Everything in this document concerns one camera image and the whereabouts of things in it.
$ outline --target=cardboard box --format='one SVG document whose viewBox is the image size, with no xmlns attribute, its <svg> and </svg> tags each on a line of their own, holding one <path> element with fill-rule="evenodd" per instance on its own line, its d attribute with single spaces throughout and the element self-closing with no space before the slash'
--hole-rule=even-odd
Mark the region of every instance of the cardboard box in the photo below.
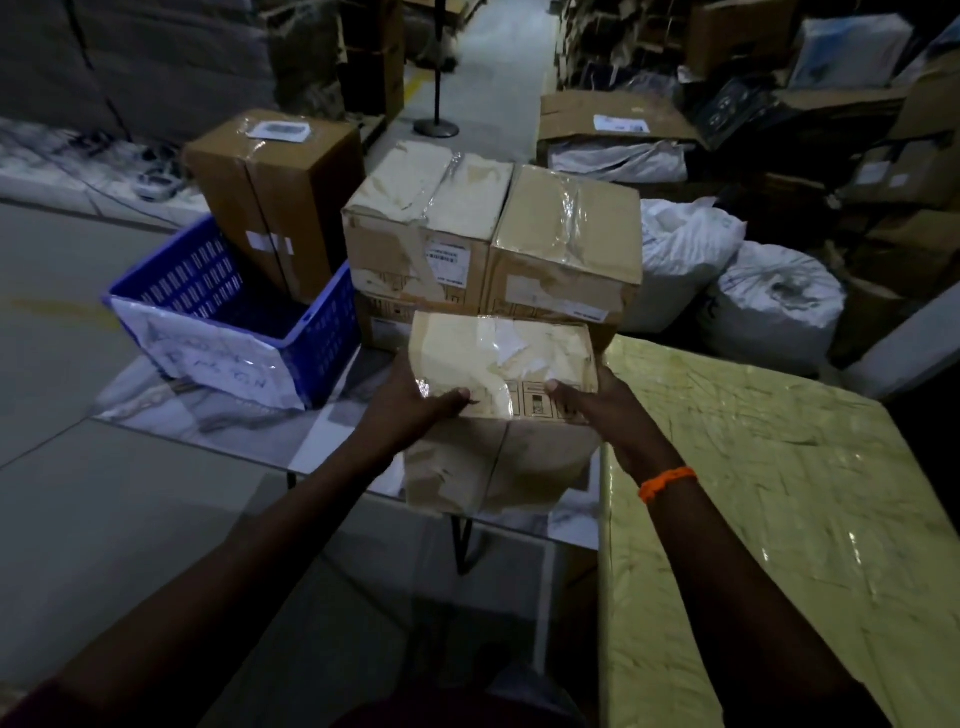
<svg viewBox="0 0 960 728">
<path fill-rule="evenodd" d="M 471 397 L 460 417 L 438 423 L 404 453 L 409 504 L 447 513 L 549 512 L 580 484 L 599 437 L 560 410 L 543 383 L 597 391 L 586 328 L 418 312 L 409 353 L 422 392 L 467 387 Z"/>
<path fill-rule="evenodd" d="M 512 164 L 400 142 L 344 208 L 353 285 L 375 298 L 480 312 Z"/>
<path fill-rule="evenodd" d="M 960 280 L 960 215 L 920 210 L 881 220 L 850 255 L 853 276 L 929 301 Z"/>
<path fill-rule="evenodd" d="M 542 167 L 605 182 L 684 182 L 684 155 L 698 145 L 696 129 L 657 94 L 571 90 L 540 99 Z"/>
<path fill-rule="evenodd" d="M 909 88 L 891 139 L 915 139 L 960 129 L 960 50 L 928 61 Z"/>
<path fill-rule="evenodd" d="M 483 313 L 590 325 L 605 349 L 643 280 L 640 196 L 523 166 L 490 251 Z"/>
<path fill-rule="evenodd" d="M 382 114 L 388 122 L 403 111 L 403 47 L 401 39 L 381 51 L 347 49 L 347 63 L 337 69 L 347 111 Z"/>
<path fill-rule="evenodd" d="M 960 138 L 954 133 L 871 149 L 842 190 L 849 203 L 950 204 L 960 192 Z"/>
<path fill-rule="evenodd" d="M 913 26 L 895 13 L 807 19 L 791 88 L 871 88 L 890 83 Z"/>
<path fill-rule="evenodd" d="M 339 212 L 364 179 L 359 133 L 255 109 L 188 144 L 183 159 L 227 238 L 277 287 L 313 303 L 347 257 Z"/>
<path fill-rule="evenodd" d="M 400 0 L 340 0 L 340 21 L 347 48 L 379 51 L 403 42 Z"/>
<path fill-rule="evenodd" d="M 431 313 L 460 313 L 456 303 L 402 303 L 375 299 L 361 293 L 355 297 L 360 339 L 369 349 L 398 352 L 410 343 L 414 314 L 418 310 Z"/>
<path fill-rule="evenodd" d="M 695 5 L 690 14 L 686 65 L 709 78 L 730 61 L 775 61 L 786 56 L 798 0 L 723 0 Z"/>
</svg>

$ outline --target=white paper sign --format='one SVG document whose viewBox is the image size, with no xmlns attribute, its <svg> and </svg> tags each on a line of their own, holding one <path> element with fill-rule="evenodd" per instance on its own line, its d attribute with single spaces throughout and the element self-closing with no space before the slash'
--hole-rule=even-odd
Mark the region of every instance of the white paper sign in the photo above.
<svg viewBox="0 0 960 728">
<path fill-rule="evenodd" d="M 593 114 L 593 128 L 598 132 L 650 133 L 643 119 L 621 119 L 599 113 Z"/>
<path fill-rule="evenodd" d="M 310 125 L 303 121 L 261 121 L 247 132 L 251 139 L 271 139 L 301 144 L 310 135 Z"/>
<path fill-rule="evenodd" d="M 467 287 L 470 248 L 431 240 L 423 248 L 423 252 L 437 282 L 457 288 Z"/>
<path fill-rule="evenodd" d="M 110 304 L 167 376 L 267 407 L 305 409 L 280 352 L 252 334 L 126 299 Z"/>
<path fill-rule="evenodd" d="M 887 176 L 887 170 L 890 169 L 888 161 L 873 161 L 860 167 L 860 173 L 856 176 L 853 184 L 876 184 Z"/>
<path fill-rule="evenodd" d="M 543 290 L 538 280 L 523 276 L 507 276 L 505 298 L 507 303 L 545 308 L 581 321 L 592 321 L 594 324 L 603 324 L 607 320 L 607 311 L 585 303 L 554 298 Z"/>
<path fill-rule="evenodd" d="M 370 319 L 371 338 L 373 342 L 384 349 L 399 349 L 410 343 L 410 334 L 413 326 L 402 321 L 387 321 L 387 319 Z"/>
</svg>

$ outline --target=table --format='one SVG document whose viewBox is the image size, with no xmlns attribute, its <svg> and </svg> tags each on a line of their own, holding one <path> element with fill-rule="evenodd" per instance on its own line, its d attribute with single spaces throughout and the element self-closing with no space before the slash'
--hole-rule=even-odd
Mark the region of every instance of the table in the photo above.
<svg viewBox="0 0 960 728">
<path fill-rule="evenodd" d="M 894 724 L 960 725 L 960 541 L 886 410 L 620 336 L 607 358 Z M 615 459 L 603 460 L 603 723 L 721 726 L 647 509 Z"/>
<path fill-rule="evenodd" d="M 297 477 L 313 473 L 347 439 L 386 377 L 393 355 L 360 348 L 320 410 L 278 410 L 196 385 L 161 377 L 139 356 L 97 397 L 92 419 L 195 448 L 219 452 Z M 368 489 L 373 497 L 403 500 L 399 456 Z M 457 571 L 468 570 L 473 522 L 538 539 L 597 550 L 600 457 L 597 452 L 578 489 L 570 489 L 549 514 L 522 511 L 451 516 Z"/>
</svg>

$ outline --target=blue box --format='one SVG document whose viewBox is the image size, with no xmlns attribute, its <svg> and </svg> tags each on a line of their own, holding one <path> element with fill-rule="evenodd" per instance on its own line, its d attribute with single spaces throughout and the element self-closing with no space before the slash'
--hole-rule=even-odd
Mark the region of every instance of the blue box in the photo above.
<svg viewBox="0 0 960 728">
<path fill-rule="evenodd" d="M 360 344 L 349 267 L 310 306 L 277 291 L 212 215 L 133 266 L 104 303 L 167 376 L 268 407 L 323 405 Z"/>
</svg>

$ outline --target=white plastic bag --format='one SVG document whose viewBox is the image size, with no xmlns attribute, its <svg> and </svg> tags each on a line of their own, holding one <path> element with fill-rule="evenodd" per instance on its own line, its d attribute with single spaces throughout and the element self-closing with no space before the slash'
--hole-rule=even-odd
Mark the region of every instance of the white plastic bag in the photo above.
<svg viewBox="0 0 960 728">
<path fill-rule="evenodd" d="M 699 320 L 720 356 L 795 375 L 827 360 L 844 290 L 819 260 L 747 240 L 710 287 Z"/>
<path fill-rule="evenodd" d="M 642 200 L 643 284 L 620 324 L 624 333 L 660 333 L 727 267 L 747 224 L 705 197 L 685 205 Z"/>
</svg>

